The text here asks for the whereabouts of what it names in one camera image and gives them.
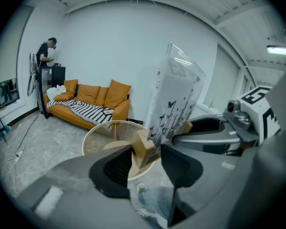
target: gray floor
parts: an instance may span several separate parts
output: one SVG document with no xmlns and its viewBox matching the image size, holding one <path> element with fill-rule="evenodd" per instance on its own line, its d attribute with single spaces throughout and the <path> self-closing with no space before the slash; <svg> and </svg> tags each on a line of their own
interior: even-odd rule
<svg viewBox="0 0 286 229">
<path fill-rule="evenodd" d="M 7 143 L 4 140 L 0 140 L 0 179 L 6 191 L 13 197 L 17 197 L 21 191 L 42 176 L 43 173 L 38 172 L 41 172 L 46 167 L 50 158 L 60 149 L 61 145 L 54 139 L 54 133 L 60 134 L 60 140 L 66 146 L 79 145 L 62 147 L 59 153 L 51 160 L 45 172 L 64 160 L 82 156 L 82 141 L 88 130 L 55 116 L 45 119 L 43 115 L 39 114 L 29 129 L 26 140 L 19 149 L 24 149 L 19 161 L 17 163 L 9 161 L 15 159 L 15 151 L 36 115 L 37 112 L 32 113 L 12 126 L 10 132 L 6 134 Z M 138 203 L 136 186 L 141 182 L 146 184 L 149 189 L 158 186 L 172 187 L 160 160 L 155 162 L 148 173 L 129 181 L 128 188 L 130 189 L 134 205 Z"/>
</svg>

